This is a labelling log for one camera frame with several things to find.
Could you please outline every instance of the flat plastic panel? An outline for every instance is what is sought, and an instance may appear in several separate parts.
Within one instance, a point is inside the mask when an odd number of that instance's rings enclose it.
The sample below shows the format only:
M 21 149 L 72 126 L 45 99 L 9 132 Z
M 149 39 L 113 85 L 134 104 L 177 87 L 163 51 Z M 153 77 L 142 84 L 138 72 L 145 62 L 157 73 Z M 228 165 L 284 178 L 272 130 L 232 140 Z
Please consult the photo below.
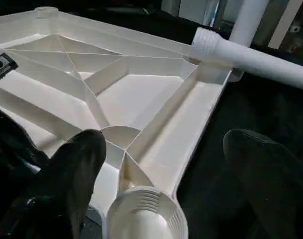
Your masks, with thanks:
M 189 62 L 188 45 L 46 7 L 0 17 L 4 51 L 18 69 L 0 81 L 0 107 L 41 150 L 103 132 L 90 204 L 126 231 L 104 236 L 187 239 L 176 190 L 230 69 Z M 118 225 L 122 200 L 139 212 Z

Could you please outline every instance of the white pipe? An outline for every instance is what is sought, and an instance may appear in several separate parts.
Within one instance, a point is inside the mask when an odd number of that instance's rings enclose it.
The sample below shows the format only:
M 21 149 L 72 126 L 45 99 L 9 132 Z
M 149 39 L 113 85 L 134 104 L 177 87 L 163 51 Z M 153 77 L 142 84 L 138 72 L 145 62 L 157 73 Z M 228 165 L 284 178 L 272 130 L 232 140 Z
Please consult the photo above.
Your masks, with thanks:
M 250 46 L 269 1 L 244 0 L 229 40 Z
M 200 27 L 190 56 L 217 58 L 253 75 L 303 89 L 303 66 L 224 40 L 219 34 Z

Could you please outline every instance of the threaded end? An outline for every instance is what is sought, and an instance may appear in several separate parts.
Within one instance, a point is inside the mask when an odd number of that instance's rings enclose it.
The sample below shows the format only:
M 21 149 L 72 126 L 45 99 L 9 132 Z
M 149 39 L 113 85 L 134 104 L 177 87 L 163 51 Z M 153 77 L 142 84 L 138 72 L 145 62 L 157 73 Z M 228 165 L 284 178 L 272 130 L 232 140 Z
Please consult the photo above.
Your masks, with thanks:
M 220 39 L 221 37 L 219 34 L 198 27 L 192 41 L 190 56 L 199 60 L 211 56 Z
M 146 221 L 140 221 L 138 225 L 130 225 L 128 222 L 130 222 L 130 217 L 134 213 L 146 211 L 158 214 L 166 221 L 172 239 L 188 238 L 187 220 L 180 206 L 160 190 L 148 186 L 130 189 L 114 201 L 107 215 L 104 238 L 119 239 L 119 232 L 127 231 L 127 229 L 133 230 L 130 232 L 131 235 L 142 232 L 143 227 L 139 228 L 139 226 L 146 225 L 149 222 L 148 219 L 143 218 Z M 135 238 L 143 239 L 144 237 L 140 235 Z

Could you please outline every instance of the white rod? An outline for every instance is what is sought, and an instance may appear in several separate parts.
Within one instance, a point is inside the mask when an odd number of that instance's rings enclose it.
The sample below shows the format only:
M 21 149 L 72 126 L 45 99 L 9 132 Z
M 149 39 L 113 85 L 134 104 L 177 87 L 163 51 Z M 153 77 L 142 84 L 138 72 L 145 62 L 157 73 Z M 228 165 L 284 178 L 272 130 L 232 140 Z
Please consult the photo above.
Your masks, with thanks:
M 303 89 L 303 66 L 224 40 L 219 34 L 198 28 L 191 57 L 216 58 L 253 75 Z
M 303 0 L 290 0 L 270 40 L 269 47 L 278 49 L 284 40 Z
M 244 0 L 229 40 L 249 46 L 268 3 L 269 0 Z

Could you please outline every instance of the black surface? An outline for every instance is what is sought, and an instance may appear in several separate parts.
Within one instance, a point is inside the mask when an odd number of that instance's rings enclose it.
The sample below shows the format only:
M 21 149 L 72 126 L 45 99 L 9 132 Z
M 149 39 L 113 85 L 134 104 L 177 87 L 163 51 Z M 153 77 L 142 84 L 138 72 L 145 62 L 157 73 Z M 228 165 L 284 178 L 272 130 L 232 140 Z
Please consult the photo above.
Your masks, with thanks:
M 303 164 L 283 145 L 246 129 L 230 130 L 224 155 L 256 220 L 247 239 L 303 239 Z M 255 230 L 264 231 L 256 235 Z
M 198 27 L 163 12 L 148 16 L 110 13 L 104 9 L 71 12 L 188 44 Z M 293 55 L 253 48 L 303 65 L 303 59 Z M 253 211 L 223 156 L 222 139 L 232 128 L 267 135 L 303 161 L 303 91 L 250 74 L 244 74 L 239 83 L 227 85 L 178 191 L 191 239 L 240 238 L 241 227 L 254 220 Z

